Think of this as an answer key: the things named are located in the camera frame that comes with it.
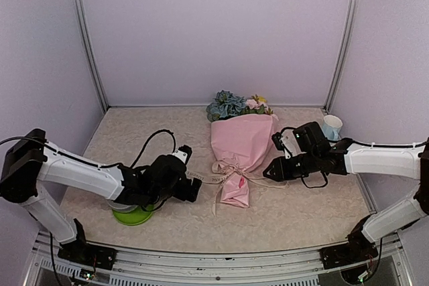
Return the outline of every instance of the white mug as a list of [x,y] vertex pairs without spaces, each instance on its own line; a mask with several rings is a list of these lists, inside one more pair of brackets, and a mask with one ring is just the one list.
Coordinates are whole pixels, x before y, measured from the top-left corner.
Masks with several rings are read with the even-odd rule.
[[331,141],[338,141],[343,122],[334,115],[326,115],[323,118],[322,132],[324,136]]

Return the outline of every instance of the green plate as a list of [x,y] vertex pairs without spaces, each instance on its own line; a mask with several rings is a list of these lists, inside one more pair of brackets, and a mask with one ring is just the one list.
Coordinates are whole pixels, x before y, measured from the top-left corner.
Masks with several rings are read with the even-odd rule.
[[[148,210],[152,210],[153,208],[153,204],[150,204],[147,207]],[[116,220],[127,226],[137,226],[138,224],[143,224],[150,217],[152,217],[153,214],[153,212],[143,211],[141,207],[136,207],[136,209],[127,213],[118,212],[114,210],[112,210],[112,212]]]

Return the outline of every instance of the white ribbon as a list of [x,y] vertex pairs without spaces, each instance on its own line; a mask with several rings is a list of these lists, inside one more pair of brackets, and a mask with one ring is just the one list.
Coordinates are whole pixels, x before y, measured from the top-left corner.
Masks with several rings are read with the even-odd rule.
[[277,184],[274,182],[265,181],[266,178],[254,175],[252,173],[246,172],[245,170],[240,169],[237,164],[232,164],[226,162],[225,160],[216,161],[212,165],[212,172],[220,175],[201,175],[200,173],[195,173],[191,171],[186,172],[186,177],[195,177],[196,179],[201,180],[204,184],[221,184],[216,191],[216,195],[214,196],[213,204],[212,204],[212,213],[216,216],[216,200],[219,192],[222,190],[223,186],[226,184],[228,179],[234,174],[237,173],[242,177],[245,177],[250,182],[257,184],[259,186],[267,187],[267,188],[277,188],[284,189],[289,186],[288,182],[284,184]]

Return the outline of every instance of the white wall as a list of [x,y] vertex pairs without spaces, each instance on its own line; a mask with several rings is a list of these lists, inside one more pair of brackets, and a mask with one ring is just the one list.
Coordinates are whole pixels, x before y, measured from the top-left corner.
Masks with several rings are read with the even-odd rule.
[[83,0],[111,105],[322,106],[349,0]]
[[[368,142],[409,143],[429,137],[429,0],[360,0],[332,113],[343,135]],[[366,175],[382,209],[418,182]],[[401,233],[416,285],[428,284],[429,220]]]
[[[0,0],[0,8],[0,140],[40,127],[82,153],[102,112],[72,0]],[[9,147],[0,147],[1,160]],[[0,199],[1,285],[19,284],[37,231],[27,212]]]

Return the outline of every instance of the beige tabletop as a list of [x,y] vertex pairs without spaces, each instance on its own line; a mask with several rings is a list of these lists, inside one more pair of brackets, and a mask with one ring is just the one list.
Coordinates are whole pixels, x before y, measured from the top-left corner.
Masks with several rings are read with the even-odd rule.
[[[275,108],[279,128],[321,122],[320,109]],[[103,163],[131,164],[147,137],[158,129],[174,132],[178,146],[189,145],[193,154],[188,170],[210,173],[215,157],[210,148],[210,123],[202,107],[109,109],[97,129],[86,157]],[[172,140],[158,135],[139,164],[150,164],[159,154],[170,153]],[[272,148],[261,173],[281,152]],[[124,226],[112,215],[106,201],[95,194],[68,188],[61,207],[84,226],[88,240],[133,248],[184,253],[249,253],[304,248],[344,241],[368,209],[353,175],[329,175],[322,189],[307,189],[300,180],[286,189],[249,183],[250,208],[212,201],[217,187],[203,184],[195,203],[170,199],[144,224]],[[323,183],[320,174],[308,185]]]

